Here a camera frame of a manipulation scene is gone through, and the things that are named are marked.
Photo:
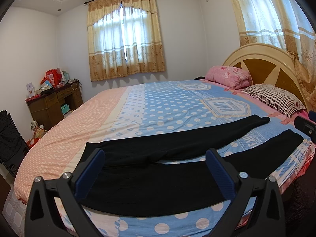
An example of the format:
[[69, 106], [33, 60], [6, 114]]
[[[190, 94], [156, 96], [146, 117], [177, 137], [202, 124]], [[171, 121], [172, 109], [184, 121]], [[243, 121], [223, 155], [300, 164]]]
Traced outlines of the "pink floral pillow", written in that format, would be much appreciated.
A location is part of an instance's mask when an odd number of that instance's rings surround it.
[[248, 71], [231, 66], [213, 66], [205, 75], [205, 79], [233, 89], [241, 89], [253, 84]]

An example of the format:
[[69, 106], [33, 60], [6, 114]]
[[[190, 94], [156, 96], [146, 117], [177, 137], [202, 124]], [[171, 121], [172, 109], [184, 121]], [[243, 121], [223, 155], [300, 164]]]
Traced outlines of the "striped pillow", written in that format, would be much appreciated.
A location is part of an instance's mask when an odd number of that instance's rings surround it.
[[306, 110], [304, 104], [294, 94], [273, 85], [256, 84], [242, 89], [242, 92], [288, 118], [291, 118], [297, 111]]

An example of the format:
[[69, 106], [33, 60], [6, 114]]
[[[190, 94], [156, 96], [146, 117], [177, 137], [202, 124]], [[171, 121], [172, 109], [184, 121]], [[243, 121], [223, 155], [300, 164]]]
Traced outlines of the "black folding chair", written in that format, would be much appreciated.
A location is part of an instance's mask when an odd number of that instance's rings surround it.
[[6, 110], [0, 113], [0, 157], [1, 163], [15, 177], [29, 147], [19, 133], [14, 121]]

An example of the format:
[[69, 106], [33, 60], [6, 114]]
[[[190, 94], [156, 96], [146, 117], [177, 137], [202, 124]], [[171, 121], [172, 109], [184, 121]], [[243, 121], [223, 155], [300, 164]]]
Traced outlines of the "black pants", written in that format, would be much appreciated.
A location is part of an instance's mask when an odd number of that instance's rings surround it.
[[249, 131], [273, 124], [252, 115], [227, 124], [159, 135], [87, 143], [81, 160], [95, 149], [105, 153], [103, 169], [84, 207], [124, 217], [161, 217], [224, 201], [203, 156]]

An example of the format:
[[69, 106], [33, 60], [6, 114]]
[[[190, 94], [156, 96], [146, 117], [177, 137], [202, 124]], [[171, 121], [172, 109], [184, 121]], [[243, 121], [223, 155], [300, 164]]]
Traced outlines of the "red gift bag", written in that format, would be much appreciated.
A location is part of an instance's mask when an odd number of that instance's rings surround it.
[[41, 80], [41, 84], [49, 81], [51, 86], [57, 87], [62, 81], [62, 74], [59, 68], [46, 71], [44, 78]]

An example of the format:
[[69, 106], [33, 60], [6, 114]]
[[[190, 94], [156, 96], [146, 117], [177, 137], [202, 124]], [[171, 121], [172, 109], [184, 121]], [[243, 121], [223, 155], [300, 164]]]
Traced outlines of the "bed with patterned sheet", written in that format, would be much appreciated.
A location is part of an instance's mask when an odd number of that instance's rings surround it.
[[[26, 205], [36, 176], [58, 178], [72, 172], [87, 142], [166, 134], [229, 123], [250, 115], [271, 117], [271, 125], [250, 131], [219, 149], [221, 156], [254, 148], [287, 129], [293, 119], [254, 98], [214, 82], [186, 80], [140, 84], [100, 92], [40, 139], [20, 165], [3, 208], [18, 236], [24, 236]], [[283, 192], [305, 173], [315, 154], [306, 135], [303, 143], [272, 175]], [[229, 201], [209, 208], [164, 217], [122, 217], [84, 208], [103, 236], [204, 236], [223, 215]]]

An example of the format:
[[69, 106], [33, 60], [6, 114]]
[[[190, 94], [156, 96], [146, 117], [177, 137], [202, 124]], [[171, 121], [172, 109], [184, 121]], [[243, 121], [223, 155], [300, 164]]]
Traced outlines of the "cream wooden headboard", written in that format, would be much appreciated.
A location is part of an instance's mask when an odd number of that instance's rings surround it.
[[268, 44], [250, 43], [235, 50], [223, 64], [248, 71], [254, 84], [269, 84], [293, 93], [307, 111], [315, 111], [299, 85], [292, 56], [284, 50]]

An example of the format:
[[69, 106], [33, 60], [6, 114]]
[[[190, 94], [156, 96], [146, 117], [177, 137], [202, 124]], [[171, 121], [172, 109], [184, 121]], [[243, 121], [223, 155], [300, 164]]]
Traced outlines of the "white photo card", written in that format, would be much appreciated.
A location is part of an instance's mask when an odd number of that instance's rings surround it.
[[28, 97], [31, 98], [31, 97], [34, 97], [36, 95], [35, 93], [35, 89], [34, 89], [34, 86], [32, 83], [28, 83], [26, 85], [27, 87], [27, 91], [28, 91]]

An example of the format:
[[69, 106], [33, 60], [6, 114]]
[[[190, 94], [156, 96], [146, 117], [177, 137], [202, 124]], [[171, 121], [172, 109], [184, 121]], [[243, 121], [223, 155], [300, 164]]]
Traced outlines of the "beige side curtain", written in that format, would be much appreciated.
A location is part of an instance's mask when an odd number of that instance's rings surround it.
[[231, 0], [240, 45], [265, 43], [292, 56], [307, 101], [315, 105], [315, 31], [295, 0]]

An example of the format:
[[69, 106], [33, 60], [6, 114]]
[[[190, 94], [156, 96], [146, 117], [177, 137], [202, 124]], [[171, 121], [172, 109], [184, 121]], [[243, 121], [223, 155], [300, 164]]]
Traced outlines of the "brown wooden desk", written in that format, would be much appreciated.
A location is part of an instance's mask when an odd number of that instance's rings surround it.
[[48, 94], [27, 99], [26, 104], [32, 119], [50, 130], [64, 119], [62, 105], [67, 104], [74, 111], [83, 104], [81, 83], [75, 79], [60, 88], [53, 88]]

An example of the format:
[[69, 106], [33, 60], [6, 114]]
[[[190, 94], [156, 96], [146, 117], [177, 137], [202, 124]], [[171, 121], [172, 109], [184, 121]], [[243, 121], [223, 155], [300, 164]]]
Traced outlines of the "beige window curtain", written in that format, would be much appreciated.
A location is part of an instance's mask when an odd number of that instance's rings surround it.
[[88, 4], [91, 81], [166, 70], [156, 0], [97, 0]]

